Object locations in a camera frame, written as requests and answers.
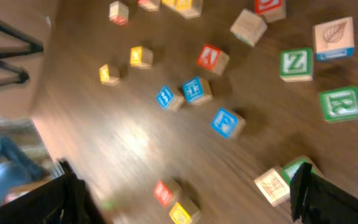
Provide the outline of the red I block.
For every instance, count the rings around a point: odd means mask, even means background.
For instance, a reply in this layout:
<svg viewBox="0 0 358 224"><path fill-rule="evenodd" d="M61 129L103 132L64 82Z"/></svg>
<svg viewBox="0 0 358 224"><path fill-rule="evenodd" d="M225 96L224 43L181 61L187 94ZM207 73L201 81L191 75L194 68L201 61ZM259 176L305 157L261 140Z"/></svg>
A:
<svg viewBox="0 0 358 224"><path fill-rule="evenodd" d="M182 187L175 179L160 179L154 188L154 196L160 204L167 208L176 203L182 192Z"/></svg>

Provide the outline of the red A block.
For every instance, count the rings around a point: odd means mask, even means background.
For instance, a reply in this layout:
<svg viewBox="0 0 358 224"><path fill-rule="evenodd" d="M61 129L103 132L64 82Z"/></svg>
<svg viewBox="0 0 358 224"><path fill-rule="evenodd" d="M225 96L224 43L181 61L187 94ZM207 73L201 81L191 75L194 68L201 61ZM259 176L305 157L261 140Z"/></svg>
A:
<svg viewBox="0 0 358 224"><path fill-rule="evenodd" d="M229 62L229 56L215 46L204 45L196 63L216 75L221 76Z"/></svg>

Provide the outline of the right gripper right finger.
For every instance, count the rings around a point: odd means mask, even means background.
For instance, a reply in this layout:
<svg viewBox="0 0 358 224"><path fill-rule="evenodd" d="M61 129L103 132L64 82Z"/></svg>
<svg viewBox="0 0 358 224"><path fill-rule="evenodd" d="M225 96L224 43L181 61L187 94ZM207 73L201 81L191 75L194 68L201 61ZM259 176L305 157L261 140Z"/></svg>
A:
<svg viewBox="0 0 358 224"><path fill-rule="evenodd" d="M358 198L312 172L304 162L290 182L291 218L305 224L358 224Z"/></svg>

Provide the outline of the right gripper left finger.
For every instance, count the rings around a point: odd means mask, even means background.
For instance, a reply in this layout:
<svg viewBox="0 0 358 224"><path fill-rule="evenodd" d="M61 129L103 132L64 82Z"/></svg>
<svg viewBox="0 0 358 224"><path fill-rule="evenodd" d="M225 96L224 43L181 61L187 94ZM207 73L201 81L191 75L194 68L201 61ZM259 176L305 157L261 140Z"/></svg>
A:
<svg viewBox="0 0 358 224"><path fill-rule="evenodd" d="M0 206L0 224L104 223L84 180L60 160L63 174Z"/></svg>

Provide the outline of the yellow C block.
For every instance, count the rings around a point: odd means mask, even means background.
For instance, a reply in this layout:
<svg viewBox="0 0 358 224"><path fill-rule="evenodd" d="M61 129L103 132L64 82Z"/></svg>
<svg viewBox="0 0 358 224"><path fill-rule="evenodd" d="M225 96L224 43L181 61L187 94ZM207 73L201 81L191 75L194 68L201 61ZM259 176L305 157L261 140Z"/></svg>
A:
<svg viewBox="0 0 358 224"><path fill-rule="evenodd" d="M174 224L195 224L201 217L201 210L189 198L176 202L169 212Z"/></svg>

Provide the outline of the green R block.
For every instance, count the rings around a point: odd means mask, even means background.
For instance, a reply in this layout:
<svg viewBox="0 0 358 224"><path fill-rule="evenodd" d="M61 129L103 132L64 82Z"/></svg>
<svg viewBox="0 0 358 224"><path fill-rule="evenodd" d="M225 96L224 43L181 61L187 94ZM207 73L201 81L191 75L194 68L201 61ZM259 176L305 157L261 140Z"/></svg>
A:
<svg viewBox="0 0 358 224"><path fill-rule="evenodd" d="M323 118L328 123L358 119L358 87L346 86L319 94Z"/></svg>

